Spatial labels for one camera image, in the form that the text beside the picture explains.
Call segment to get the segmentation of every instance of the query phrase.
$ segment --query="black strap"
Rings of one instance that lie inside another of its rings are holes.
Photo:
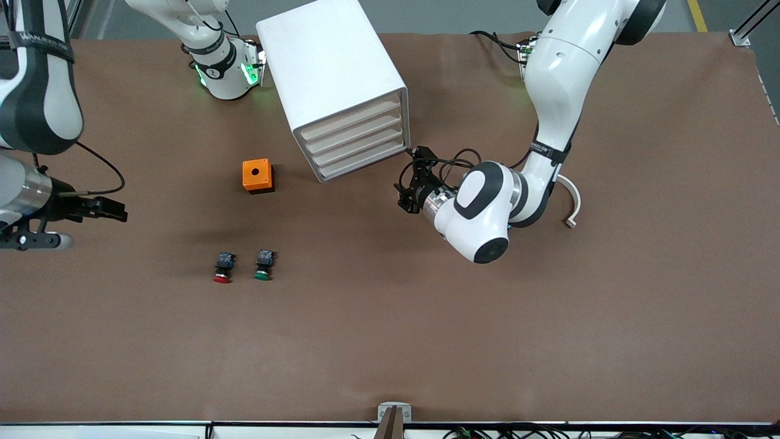
[[[236,62],[236,53],[236,46],[231,44],[228,55],[222,61],[211,64],[210,66],[201,64],[200,62],[196,62],[195,65],[198,66],[198,69],[207,77],[211,79],[222,79],[225,76],[225,72],[233,67],[233,64]]]
[[[184,46],[187,48],[187,50],[192,55],[208,55],[209,53],[216,52],[217,49],[219,49],[219,46],[222,45],[222,42],[225,40],[225,30],[219,31],[219,37],[217,37],[217,40],[211,43],[211,45],[208,45],[204,48],[191,48],[189,46]]]
[[[73,48],[63,40],[51,35],[26,31],[11,32],[9,41],[13,50],[20,47],[34,48],[73,63]]]
[[[569,155],[568,152],[559,151],[551,146],[547,146],[541,143],[538,140],[534,140],[531,142],[530,150],[532,152],[536,152],[537,154],[541,154],[544,157],[550,159],[551,164],[553,166],[557,166],[563,163],[563,161],[566,160],[566,156]]]

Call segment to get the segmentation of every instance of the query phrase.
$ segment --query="white cable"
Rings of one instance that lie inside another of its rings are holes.
[[[209,23],[206,23],[206,20],[204,20],[202,16],[200,16],[200,14],[197,11],[197,9],[195,9],[195,6],[193,6],[193,4],[190,3],[190,0],[184,0],[184,2],[190,7],[190,9],[193,10],[193,14],[195,14],[195,16],[203,23],[203,25],[205,27],[208,27],[211,30],[215,30],[213,27],[211,27],[211,25]],[[220,27],[220,30],[221,30],[222,29],[222,24],[221,23],[219,23],[219,27]]]
[[[580,190],[577,189],[577,186],[571,180],[561,174],[558,174],[556,181],[561,182],[563,187],[569,190],[569,193],[572,195],[572,200],[574,201],[574,211],[569,216],[569,218],[566,218],[566,225],[569,226],[569,229],[573,229],[577,225],[574,217],[577,216],[577,213],[580,213],[580,207],[582,206]]]

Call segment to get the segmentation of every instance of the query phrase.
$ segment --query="floor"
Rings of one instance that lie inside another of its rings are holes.
[[[285,12],[311,0],[232,0],[228,11],[241,34],[254,34],[259,20]],[[132,10],[122,0],[100,0],[87,10],[80,26],[85,38],[137,39],[173,38],[151,18]],[[418,34],[467,34],[482,29],[511,34],[541,30],[547,17],[533,0],[362,0],[368,18],[377,32]],[[668,0],[667,13],[658,26],[661,32],[696,30],[686,0]]]
[[[698,0],[710,32],[735,29],[750,16],[764,0]],[[780,10],[775,10],[750,34],[750,48],[756,52],[758,71],[764,80],[769,98],[780,105]]]

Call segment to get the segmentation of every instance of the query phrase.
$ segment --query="green led light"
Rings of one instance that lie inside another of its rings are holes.
[[[244,72],[244,76],[246,77],[246,82],[248,82],[249,85],[257,84],[257,73],[255,73],[256,69],[254,67],[242,63],[241,69]]]
[[[197,64],[195,65],[195,71],[197,72],[197,76],[200,77],[200,84],[204,87],[208,87],[206,85],[206,80],[203,78],[203,73],[200,71],[200,67],[198,67]]]

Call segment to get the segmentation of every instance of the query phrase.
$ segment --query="white storage box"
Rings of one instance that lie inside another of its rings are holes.
[[[320,181],[408,148],[406,85],[357,0],[257,23],[292,135]]]

